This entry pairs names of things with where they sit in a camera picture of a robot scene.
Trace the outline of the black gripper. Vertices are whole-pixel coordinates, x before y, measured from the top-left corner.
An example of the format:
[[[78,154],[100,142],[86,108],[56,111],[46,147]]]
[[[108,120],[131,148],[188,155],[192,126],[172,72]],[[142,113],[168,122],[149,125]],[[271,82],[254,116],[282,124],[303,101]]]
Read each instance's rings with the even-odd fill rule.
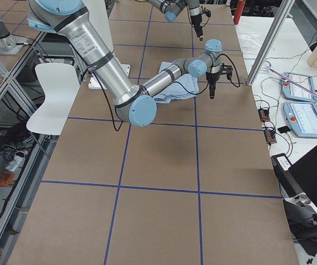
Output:
[[[216,82],[220,78],[220,73],[210,73],[207,72],[207,81],[209,84],[209,98],[214,99],[215,98],[215,90],[216,90]]]
[[[203,41],[203,29],[202,26],[200,25],[202,22],[202,15],[197,14],[197,15],[191,15],[190,16],[192,27],[196,31],[197,38],[199,41]]]

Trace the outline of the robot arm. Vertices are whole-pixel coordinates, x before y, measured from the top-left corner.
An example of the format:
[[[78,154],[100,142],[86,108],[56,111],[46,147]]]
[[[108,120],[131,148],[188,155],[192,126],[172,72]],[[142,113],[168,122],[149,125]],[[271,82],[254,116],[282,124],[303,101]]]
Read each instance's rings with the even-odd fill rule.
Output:
[[[135,126],[147,126],[156,116],[154,96],[185,74],[198,78],[220,64],[222,44],[211,39],[197,57],[178,59],[144,85],[128,79],[111,50],[90,21],[82,1],[28,1],[29,26],[66,37],[95,75],[111,92],[116,115]]]
[[[209,13],[209,10],[200,5],[198,0],[148,0],[153,7],[158,9],[168,22],[174,22],[177,17],[185,10],[188,11],[188,21],[194,29],[197,38],[203,41],[203,26],[202,16]]]

